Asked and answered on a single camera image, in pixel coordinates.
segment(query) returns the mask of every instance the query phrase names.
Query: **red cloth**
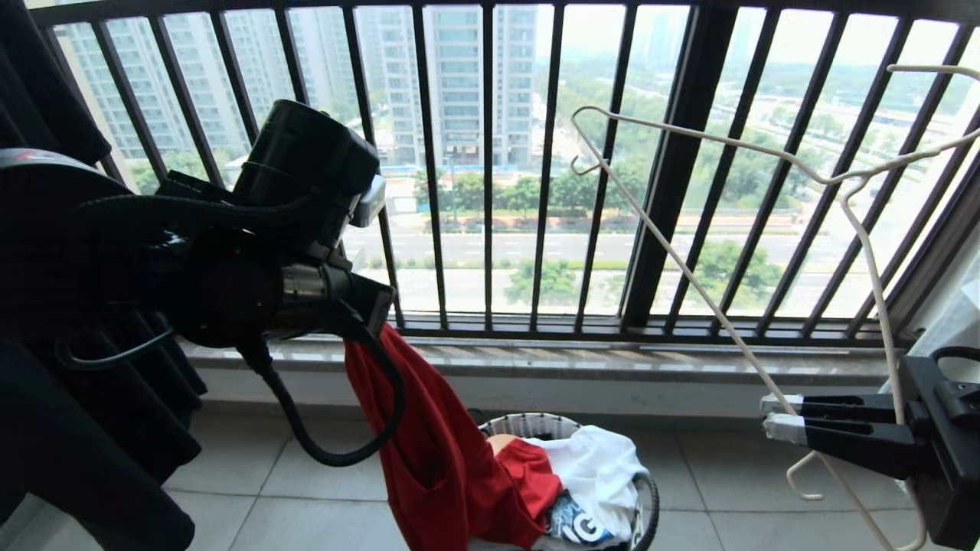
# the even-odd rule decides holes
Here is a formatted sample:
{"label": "red cloth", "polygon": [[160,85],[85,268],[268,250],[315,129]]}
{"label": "red cloth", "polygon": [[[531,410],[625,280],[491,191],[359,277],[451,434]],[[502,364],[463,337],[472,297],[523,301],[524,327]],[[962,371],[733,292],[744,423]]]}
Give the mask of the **red cloth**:
{"label": "red cloth", "polygon": [[[465,551],[474,535],[529,549],[562,491],[544,450],[524,443],[499,463],[446,379],[391,326],[380,341],[405,380],[405,417],[380,454],[388,502],[409,548]],[[367,347],[347,341],[345,348],[347,377],[378,433],[393,411],[391,382]]]}

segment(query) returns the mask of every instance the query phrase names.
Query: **white floor tile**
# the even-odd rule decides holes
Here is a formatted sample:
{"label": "white floor tile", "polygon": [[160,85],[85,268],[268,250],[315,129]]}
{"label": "white floor tile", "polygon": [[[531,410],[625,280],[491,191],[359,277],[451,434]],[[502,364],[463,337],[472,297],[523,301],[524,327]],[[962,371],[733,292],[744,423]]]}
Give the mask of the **white floor tile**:
{"label": "white floor tile", "polygon": [[[308,429],[320,447],[334,453],[356,450],[372,438],[367,425],[309,423]],[[311,459],[295,439],[275,463],[262,495],[371,501],[388,498],[378,454],[351,467],[326,467]]]}
{"label": "white floor tile", "polygon": [[232,551],[402,551],[387,503],[260,497]]}
{"label": "white floor tile", "polygon": [[207,414],[194,417],[191,432],[201,455],[177,469],[164,487],[239,495],[259,493],[291,435],[280,420]]}
{"label": "white floor tile", "polygon": [[[687,455],[709,511],[851,511],[855,507],[816,461],[798,476],[800,488],[822,493],[823,501],[803,501],[786,483],[786,469],[808,450],[752,433],[685,433]],[[908,498],[885,476],[835,462],[869,510],[911,507]]]}
{"label": "white floor tile", "polygon": [[[854,512],[812,513],[710,513],[725,551],[793,551],[874,550],[881,545],[870,528]],[[894,546],[915,538],[913,511],[879,511],[872,513]],[[932,543],[925,551],[948,549]]]}
{"label": "white floor tile", "polygon": [[[255,497],[169,491],[194,521],[188,551],[227,551],[245,522]],[[7,551],[99,551],[85,528],[55,507],[47,506]]]}
{"label": "white floor tile", "polygon": [[662,511],[650,551],[722,551],[708,513]]}
{"label": "white floor tile", "polygon": [[256,499],[177,490],[168,493],[194,520],[194,541],[188,551],[227,551]]}
{"label": "white floor tile", "polygon": [[704,511],[698,487],[680,454],[673,434],[643,430],[620,430],[636,444],[640,463],[650,470],[661,493],[661,509]]}

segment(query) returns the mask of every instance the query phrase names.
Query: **white t-shirt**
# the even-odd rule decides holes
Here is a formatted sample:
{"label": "white t-shirt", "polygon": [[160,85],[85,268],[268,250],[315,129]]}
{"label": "white t-shirt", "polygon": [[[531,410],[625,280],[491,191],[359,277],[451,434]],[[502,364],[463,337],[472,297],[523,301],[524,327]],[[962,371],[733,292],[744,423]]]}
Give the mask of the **white t-shirt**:
{"label": "white t-shirt", "polygon": [[[633,477],[648,473],[632,440],[597,426],[561,440],[525,440],[544,448],[565,488],[548,510],[548,531],[532,550],[590,551],[629,541],[637,500]],[[469,551],[520,550],[471,538]]]}

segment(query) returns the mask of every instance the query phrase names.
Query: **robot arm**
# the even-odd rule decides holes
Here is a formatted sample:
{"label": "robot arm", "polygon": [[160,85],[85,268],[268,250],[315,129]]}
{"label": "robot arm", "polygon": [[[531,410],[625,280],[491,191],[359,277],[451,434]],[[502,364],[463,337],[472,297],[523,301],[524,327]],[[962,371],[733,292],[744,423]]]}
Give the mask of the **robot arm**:
{"label": "robot arm", "polygon": [[[354,274],[339,247],[347,224],[368,225],[384,205],[378,165],[352,130],[286,100],[273,105],[232,191],[171,171],[156,195],[137,196],[67,157],[2,151],[0,231],[29,238],[5,251],[23,260],[0,281],[0,327],[50,334],[57,321],[60,360],[103,369],[158,339],[83,361],[71,353],[72,332],[135,306],[159,310],[191,342],[236,348],[314,459],[353,465],[390,438],[405,406],[398,370],[377,341],[395,291]],[[43,317],[32,317],[36,297],[52,294]],[[272,368],[268,340],[311,332],[366,343],[392,378],[392,418],[355,452],[331,454],[312,441]]]}

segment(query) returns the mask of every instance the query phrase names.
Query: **white hanger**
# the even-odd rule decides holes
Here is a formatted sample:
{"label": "white hanger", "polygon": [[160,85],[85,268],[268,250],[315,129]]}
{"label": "white hanger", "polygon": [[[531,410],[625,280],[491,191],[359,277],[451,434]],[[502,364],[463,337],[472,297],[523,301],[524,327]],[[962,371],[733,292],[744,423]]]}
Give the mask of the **white hanger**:
{"label": "white hanger", "polygon": [[[950,75],[966,75],[975,80],[980,81],[980,72],[965,67],[958,67],[958,66],[889,65],[886,69],[892,73],[908,72],[908,73],[945,73]],[[759,377],[762,379],[762,382],[765,383],[765,386],[768,387],[769,391],[772,392],[772,395],[779,401],[779,403],[782,405],[786,413],[794,416],[799,414],[797,413],[796,409],[793,407],[793,404],[790,403],[786,395],[779,389],[779,386],[777,386],[775,381],[772,380],[772,377],[769,376],[768,371],[761,365],[759,359],[756,358],[756,355],[753,354],[752,350],[745,343],[745,340],[743,340],[741,335],[738,334],[738,331],[735,330],[735,327],[732,325],[732,323],[728,321],[728,318],[725,316],[725,314],[721,312],[721,309],[718,308],[718,306],[714,303],[713,300],[711,300],[711,297],[705,291],[705,288],[701,285],[701,283],[694,276],[691,270],[688,269],[687,263],[684,261],[684,259],[682,259],[680,255],[677,254],[677,252],[673,249],[673,247],[670,246],[670,243],[663,236],[660,229],[657,228],[657,225],[655,225],[654,222],[650,220],[650,217],[647,216],[646,212],[640,206],[639,202],[637,202],[636,198],[633,197],[632,193],[630,193],[629,190],[626,188],[626,186],[623,185],[623,183],[619,180],[619,177],[615,174],[613,168],[610,166],[610,162],[606,159],[603,159],[602,154],[599,152],[599,148],[594,143],[592,143],[592,140],[589,139],[589,137],[585,134],[585,131],[578,124],[578,120],[576,119],[576,117],[578,117],[578,115],[583,111],[596,111],[606,116],[607,118],[615,121],[634,123],[636,125],[643,125],[643,126],[651,126],[669,132],[676,132],[680,134],[694,136],[697,138],[717,141],[728,145],[733,145],[735,147],[743,147],[746,149],[759,151],[761,153],[765,153],[768,155],[773,155],[775,157],[779,157],[780,159],[783,159],[791,163],[793,166],[800,169],[804,174],[809,176],[811,179],[823,185],[837,185],[848,179],[857,178],[858,180],[857,186],[855,186],[853,189],[849,190],[848,192],[842,194],[838,198],[838,203],[841,205],[841,208],[844,210],[844,214],[847,217],[848,221],[854,227],[855,232],[857,233],[857,238],[860,240],[861,248],[863,249],[864,259],[865,262],[867,263],[868,272],[871,277],[871,289],[874,295],[875,307],[878,310],[878,320],[881,326],[882,341],[885,348],[885,359],[888,364],[888,377],[889,377],[889,381],[891,381],[892,383],[892,400],[893,400],[893,406],[895,407],[895,419],[897,424],[903,425],[905,423],[905,409],[904,409],[904,401],[902,399],[902,389],[898,382],[898,360],[895,355],[895,343],[892,339],[891,323],[888,317],[888,310],[885,304],[885,296],[884,296],[883,285],[881,282],[881,275],[878,272],[877,265],[874,260],[874,252],[871,249],[871,242],[870,242],[870,238],[868,237],[867,230],[864,228],[864,226],[861,225],[860,221],[858,220],[858,217],[855,216],[854,212],[851,210],[851,207],[848,205],[848,201],[856,193],[861,191],[867,185],[868,181],[872,177],[890,171],[891,169],[903,167],[910,163],[914,163],[915,161],[919,161],[921,159],[926,159],[928,157],[935,157],[947,149],[951,149],[954,147],[958,147],[960,145],[970,143],[977,137],[980,137],[980,128],[974,129],[968,134],[959,137],[957,139],[947,141],[945,143],[942,143],[937,146],[933,146],[923,151],[906,153],[904,155],[896,157],[895,159],[892,159],[891,161],[887,161],[885,163],[876,165],[869,169],[848,171],[841,175],[824,177],[818,174],[817,171],[815,171],[812,167],[810,167],[805,162],[803,162],[800,158],[798,158],[797,156],[791,153],[787,153],[786,151],[782,151],[778,149],[763,147],[739,139],[733,139],[727,136],[721,136],[716,134],[709,134],[699,130],[685,128],[683,126],[668,125],[666,123],[659,123],[656,121],[645,121],[633,117],[626,117],[618,113],[612,113],[601,107],[596,107],[591,105],[581,107],[578,110],[576,110],[574,114],[572,114],[571,123],[575,126],[575,130],[578,131],[578,134],[581,136],[582,140],[588,146],[593,156],[599,161],[596,165],[588,169],[579,170],[575,167],[575,162],[578,160],[578,156],[575,156],[575,158],[572,159],[571,161],[571,169],[576,174],[579,175],[587,174],[596,169],[602,169],[603,171],[606,171],[606,173],[609,175],[612,181],[619,188],[619,191],[626,198],[626,202],[629,203],[630,208],[632,208],[633,211],[640,217],[640,220],[647,227],[647,230],[649,230],[650,233],[654,236],[654,238],[663,246],[667,254],[670,255],[673,261],[677,264],[677,267],[680,268],[684,276],[688,278],[688,280],[691,282],[691,285],[694,286],[695,290],[698,291],[698,294],[701,295],[701,297],[705,300],[705,303],[708,304],[709,308],[711,308],[711,311],[714,312],[714,316],[718,319],[721,325],[724,326],[725,330],[728,331],[728,334],[732,337],[732,340],[735,341],[735,344],[739,347],[739,349],[741,349],[742,353],[745,355],[749,363],[751,363],[752,366],[756,369],[756,372],[759,374]],[[867,512],[867,509],[860,502],[857,495],[848,485],[847,481],[844,480],[841,474],[834,467],[830,458],[819,452],[811,451],[802,460],[797,462],[795,465],[793,465],[786,471],[786,480],[789,483],[790,487],[793,489],[793,491],[797,493],[797,495],[799,495],[801,498],[805,500],[810,500],[810,501],[823,499],[823,496],[820,494],[808,494],[802,492],[796,484],[796,480],[795,480],[796,472],[802,467],[804,467],[806,464],[811,462],[813,459],[820,459],[823,462],[824,466],[827,468],[827,471],[831,474],[831,476],[833,476],[834,480],[837,481],[837,483],[841,486],[841,488],[845,491],[845,493],[847,493],[848,497],[857,507],[858,513],[861,515],[864,521],[874,532],[875,538],[878,540],[879,543],[881,543],[881,545],[886,550],[916,551],[917,549],[920,549],[923,545],[925,545],[925,541],[926,541],[925,521],[922,517],[922,509],[919,506],[917,500],[915,499],[915,494],[911,490],[911,488],[908,491],[908,498],[909,500],[911,500],[912,505],[915,507],[915,512],[918,515],[918,520],[919,520],[918,535],[912,543],[896,548],[891,544],[891,542],[888,540],[888,537],[885,536],[884,532],[874,521],[874,519],[871,518],[871,515]]]}

